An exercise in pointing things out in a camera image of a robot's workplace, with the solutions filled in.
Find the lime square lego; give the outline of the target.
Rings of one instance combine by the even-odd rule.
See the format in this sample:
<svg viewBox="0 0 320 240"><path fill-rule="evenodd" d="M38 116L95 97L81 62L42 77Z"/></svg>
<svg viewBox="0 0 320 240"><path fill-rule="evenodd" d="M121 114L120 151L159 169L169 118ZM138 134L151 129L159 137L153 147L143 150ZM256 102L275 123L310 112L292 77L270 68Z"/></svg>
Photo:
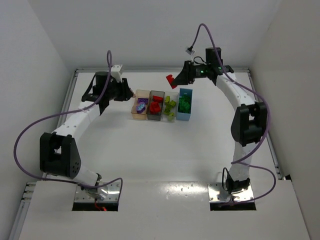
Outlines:
<svg viewBox="0 0 320 240"><path fill-rule="evenodd" d="M173 110L176 107L177 102L175 100L171 100L171 97L167 95L164 99L164 105L165 105L165 108L164 108L163 114L167 116L167 120L169 122L172 122L175 117L175 113L173 112Z"/></svg>

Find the clear transparent container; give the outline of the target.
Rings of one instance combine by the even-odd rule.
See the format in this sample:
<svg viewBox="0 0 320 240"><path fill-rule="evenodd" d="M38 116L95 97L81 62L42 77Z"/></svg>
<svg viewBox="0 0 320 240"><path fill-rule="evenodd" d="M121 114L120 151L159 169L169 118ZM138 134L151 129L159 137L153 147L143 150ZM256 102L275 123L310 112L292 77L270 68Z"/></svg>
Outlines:
<svg viewBox="0 0 320 240"><path fill-rule="evenodd" d="M178 92L166 91L164 94L164 102L162 107L162 120L168 123L174 123L178 110Z"/></svg>

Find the red long lego brick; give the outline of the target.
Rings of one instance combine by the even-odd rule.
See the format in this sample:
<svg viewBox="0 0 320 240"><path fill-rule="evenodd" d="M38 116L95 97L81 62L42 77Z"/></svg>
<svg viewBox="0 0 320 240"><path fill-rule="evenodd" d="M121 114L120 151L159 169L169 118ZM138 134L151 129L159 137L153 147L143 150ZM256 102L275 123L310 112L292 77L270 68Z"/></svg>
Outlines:
<svg viewBox="0 0 320 240"><path fill-rule="evenodd" d="M173 85L173 81L175 80L175 78L173 77L172 74L167 75L165 78L172 89L175 89L177 87L176 85Z"/></svg>

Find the blue container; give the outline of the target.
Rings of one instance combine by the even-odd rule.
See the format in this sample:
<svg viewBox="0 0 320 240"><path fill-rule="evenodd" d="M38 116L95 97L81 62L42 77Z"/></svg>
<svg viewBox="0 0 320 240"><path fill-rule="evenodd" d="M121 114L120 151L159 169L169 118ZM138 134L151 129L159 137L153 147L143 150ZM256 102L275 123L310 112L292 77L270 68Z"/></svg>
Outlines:
<svg viewBox="0 0 320 240"><path fill-rule="evenodd" d="M180 88L178 95L176 119L179 121L189 121L192 111L193 90Z"/></svg>

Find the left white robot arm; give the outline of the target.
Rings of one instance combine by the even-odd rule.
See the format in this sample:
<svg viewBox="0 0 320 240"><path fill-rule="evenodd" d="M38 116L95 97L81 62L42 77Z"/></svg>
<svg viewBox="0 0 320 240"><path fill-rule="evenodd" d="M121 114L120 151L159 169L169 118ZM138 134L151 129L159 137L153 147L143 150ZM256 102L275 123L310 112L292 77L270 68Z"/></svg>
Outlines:
<svg viewBox="0 0 320 240"><path fill-rule="evenodd" d="M133 97L120 65L94 74L75 113L51 133L40 137L39 166L44 173L65 177L86 187L98 186L101 176L82 165L77 142L110 101L128 101Z"/></svg>

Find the dark green square lego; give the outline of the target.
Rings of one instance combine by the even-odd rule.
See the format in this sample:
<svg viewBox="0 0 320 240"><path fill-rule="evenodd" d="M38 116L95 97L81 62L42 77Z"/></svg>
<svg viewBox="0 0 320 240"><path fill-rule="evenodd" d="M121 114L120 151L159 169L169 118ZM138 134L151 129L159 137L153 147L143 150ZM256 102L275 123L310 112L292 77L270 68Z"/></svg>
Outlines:
<svg viewBox="0 0 320 240"><path fill-rule="evenodd" d="M184 114L190 114L191 113L191 105L192 105L192 99L188 95L182 95L179 97L178 102L178 112L184 113Z"/></svg>

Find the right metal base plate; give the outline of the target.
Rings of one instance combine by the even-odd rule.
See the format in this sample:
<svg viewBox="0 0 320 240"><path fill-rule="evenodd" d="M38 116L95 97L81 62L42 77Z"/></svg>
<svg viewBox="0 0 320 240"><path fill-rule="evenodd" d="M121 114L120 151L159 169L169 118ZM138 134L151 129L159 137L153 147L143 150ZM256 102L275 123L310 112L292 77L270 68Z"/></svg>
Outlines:
<svg viewBox="0 0 320 240"><path fill-rule="evenodd" d="M223 189L221 182L210 182L207 184L209 202L213 204L238 203L252 201L254 194L251 185L248 189L228 193Z"/></svg>

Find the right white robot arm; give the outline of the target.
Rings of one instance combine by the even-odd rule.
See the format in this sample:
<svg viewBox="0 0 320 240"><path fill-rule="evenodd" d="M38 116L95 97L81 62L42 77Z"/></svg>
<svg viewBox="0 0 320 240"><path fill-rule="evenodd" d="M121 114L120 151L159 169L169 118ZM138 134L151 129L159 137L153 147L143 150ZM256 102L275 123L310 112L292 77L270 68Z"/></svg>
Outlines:
<svg viewBox="0 0 320 240"><path fill-rule="evenodd" d="M229 65L221 66L220 48L207 48L205 57L204 63L186 60L172 85L190 85L195 79L208 78L230 102L234 109L230 131L235 147L233 161L222 187L229 194L240 192L250 184L253 150L261 142L267 128L267 107L265 103L254 100L237 82L234 70Z"/></svg>

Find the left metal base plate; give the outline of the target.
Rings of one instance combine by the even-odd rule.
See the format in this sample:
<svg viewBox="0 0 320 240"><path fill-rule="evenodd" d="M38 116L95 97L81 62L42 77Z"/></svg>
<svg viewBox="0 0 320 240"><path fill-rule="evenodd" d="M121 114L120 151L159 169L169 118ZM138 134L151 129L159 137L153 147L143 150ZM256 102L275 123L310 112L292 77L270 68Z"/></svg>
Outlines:
<svg viewBox="0 0 320 240"><path fill-rule="evenodd" d="M120 198L122 183L116 181L100 188L83 188L78 186L74 195L75 203L117 203Z"/></svg>

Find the purple flower lego stack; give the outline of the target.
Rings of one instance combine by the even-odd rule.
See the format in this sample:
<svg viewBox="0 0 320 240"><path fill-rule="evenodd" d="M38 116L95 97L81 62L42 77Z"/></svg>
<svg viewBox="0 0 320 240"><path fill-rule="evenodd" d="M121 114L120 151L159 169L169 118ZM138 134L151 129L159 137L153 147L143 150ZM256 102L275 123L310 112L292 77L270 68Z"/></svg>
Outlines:
<svg viewBox="0 0 320 240"><path fill-rule="evenodd" d="M135 108L135 110L136 110L136 112L138 113L138 114L141 114L141 113L143 113L145 110L146 110L146 104L144 104L144 103L138 103L137 105L136 105L136 108Z"/></svg>

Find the metal base plate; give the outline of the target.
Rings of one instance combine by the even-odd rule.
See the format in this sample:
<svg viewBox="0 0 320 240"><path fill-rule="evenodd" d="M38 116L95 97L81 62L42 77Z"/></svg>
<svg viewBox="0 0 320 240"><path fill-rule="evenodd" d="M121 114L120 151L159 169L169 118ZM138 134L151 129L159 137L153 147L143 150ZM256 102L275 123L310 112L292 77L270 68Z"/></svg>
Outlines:
<svg viewBox="0 0 320 240"><path fill-rule="evenodd" d="M213 204L238 203L252 201L254 194L251 185L248 189L228 193L223 189L221 182L210 182L207 184L209 202Z"/></svg>
<svg viewBox="0 0 320 240"><path fill-rule="evenodd" d="M116 181L100 188L83 188L78 186L74 195L75 203L117 203L120 198L122 183Z"/></svg>

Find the dark grey transparent container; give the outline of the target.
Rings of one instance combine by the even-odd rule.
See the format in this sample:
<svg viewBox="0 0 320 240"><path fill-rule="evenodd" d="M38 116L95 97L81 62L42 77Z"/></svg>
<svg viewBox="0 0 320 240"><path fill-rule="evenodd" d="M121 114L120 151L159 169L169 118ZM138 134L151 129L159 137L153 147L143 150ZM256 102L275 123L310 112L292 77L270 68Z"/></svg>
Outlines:
<svg viewBox="0 0 320 240"><path fill-rule="evenodd" d="M149 93L149 103L146 111L147 119L151 121L160 121L164 106L164 91L151 90Z"/></svg>

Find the red flower lego brick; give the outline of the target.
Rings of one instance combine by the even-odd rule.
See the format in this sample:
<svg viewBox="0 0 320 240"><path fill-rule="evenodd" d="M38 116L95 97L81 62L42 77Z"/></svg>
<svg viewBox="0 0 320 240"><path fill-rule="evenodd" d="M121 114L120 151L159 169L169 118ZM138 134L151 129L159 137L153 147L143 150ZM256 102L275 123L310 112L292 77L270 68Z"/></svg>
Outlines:
<svg viewBox="0 0 320 240"><path fill-rule="evenodd" d="M161 104L163 103L164 98L154 95L152 101L149 105L149 112L151 114L158 114L162 111Z"/></svg>

